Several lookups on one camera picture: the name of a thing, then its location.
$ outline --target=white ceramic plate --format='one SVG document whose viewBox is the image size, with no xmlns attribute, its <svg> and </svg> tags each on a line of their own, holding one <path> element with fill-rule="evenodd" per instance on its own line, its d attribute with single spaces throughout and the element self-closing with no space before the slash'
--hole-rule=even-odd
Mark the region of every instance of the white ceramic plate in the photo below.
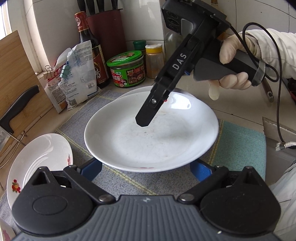
<svg viewBox="0 0 296 241">
<path fill-rule="evenodd" d="M 86 125 L 84 141 L 101 162 L 124 171 L 161 172 L 188 164 L 216 140 L 218 120 L 202 101 L 171 92 L 147 127 L 135 116 L 150 92 L 117 99 L 97 111 Z"/>
<path fill-rule="evenodd" d="M 127 95 L 131 95 L 131 94 L 136 94 L 136 93 L 141 93 L 141 92 L 146 92 L 146 91 L 151 91 L 152 90 L 152 85 L 151 86 L 145 86 L 145 87 L 141 87 L 141 88 L 138 88 L 138 89 L 134 89 L 134 90 L 131 90 L 129 91 L 128 93 L 125 93 L 121 96 L 118 97 L 118 99 L 124 97 L 124 96 L 127 96 Z M 195 98 L 192 94 L 184 91 L 184 90 L 181 90 L 179 88 L 174 88 L 173 92 L 177 92 L 177 93 L 182 93 L 182 94 L 185 94 L 185 95 L 189 95 L 193 98 Z"/>
<path fill-rule="evenodd" d="M 63 136 L 51 133 L 31 141 L 18 154 L 8 174 L 7 199 L 10 208 L 38 167 L 47 166 L 51 171 L 60 171 L 72 164 L 72 149 Z"/>
</svg>

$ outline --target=green jar lid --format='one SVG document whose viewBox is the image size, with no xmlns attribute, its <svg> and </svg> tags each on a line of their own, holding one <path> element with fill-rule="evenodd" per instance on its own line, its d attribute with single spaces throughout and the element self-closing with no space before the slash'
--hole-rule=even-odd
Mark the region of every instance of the green jar lid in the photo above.
<svg viewBox="0 0 296 241">
<path fill-rule="evenodd" d="M 136 40 L 133 41 L 133 46 L 135 50 L 143 50 L 146 46 L 146 40 Z"/>
<path fill-rule="evenodd" d="M 107 65 L 109 67 L 112 67 L 127 64 L 129 62 L 139 59 L 140 57 L 142 57 L 142 52 L 140 50 L 127 51 L 109 59 L 107 61 Z"/>
</svg>

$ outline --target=wooden cutting board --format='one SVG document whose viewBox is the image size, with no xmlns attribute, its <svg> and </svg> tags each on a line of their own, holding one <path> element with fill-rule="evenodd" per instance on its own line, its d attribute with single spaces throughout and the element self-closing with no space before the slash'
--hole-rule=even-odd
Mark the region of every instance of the wooden cutting board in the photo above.
<svg viewBox="0 0 296 241">
<path fill-rule="evenodd" d="M 10 122 L 15 137 L 52 106 L 31 67 L 19 34 L 15 31 L 0 40 L 0 116 L 4 115 L 24 91 L 34 85 L 39 85 L 40 92 Z M 12 142 L 13 139 L 10 138 L 0 156 Z"/>
</svg>

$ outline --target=red bottle label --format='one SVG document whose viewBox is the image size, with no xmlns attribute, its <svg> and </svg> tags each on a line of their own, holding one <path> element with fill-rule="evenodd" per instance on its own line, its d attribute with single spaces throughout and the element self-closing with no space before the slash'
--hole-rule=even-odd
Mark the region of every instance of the red bottle label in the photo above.
<svg viewBox="0 0 296 241">
<path fill-rule="evenodd" d="M 78 31 L 81 32 L 89 28 L 89 25 L 86 21 L 86 13 L 78 12 L 75 14 L 75 20 L 77 22 Z"/>
<path fill-rule="evenodd" d="M 107 72 L 107 66 L 102 53 L 101 45 L 93 48 L 93 58 L 94 58 L 94 69 L 96 71 L 96 82 L 101 84 L 108 80 L 109 75 Z"/>
</svg>

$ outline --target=plate with red flower pattern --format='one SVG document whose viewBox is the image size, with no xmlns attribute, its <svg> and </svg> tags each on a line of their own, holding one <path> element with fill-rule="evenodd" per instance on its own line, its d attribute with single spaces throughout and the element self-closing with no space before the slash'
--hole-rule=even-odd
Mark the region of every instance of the plate with red flower pattern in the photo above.
<svg viewBox="0 0 296 241">
<path fill-rule="evenodd" d="M 10 208 L 38 167 L 60 171 L 72 164 L 72 149 L 63 136 L 51 133 L 31 141 L 18 154 L 9 171 L 6 191 Z"/>
</svg>

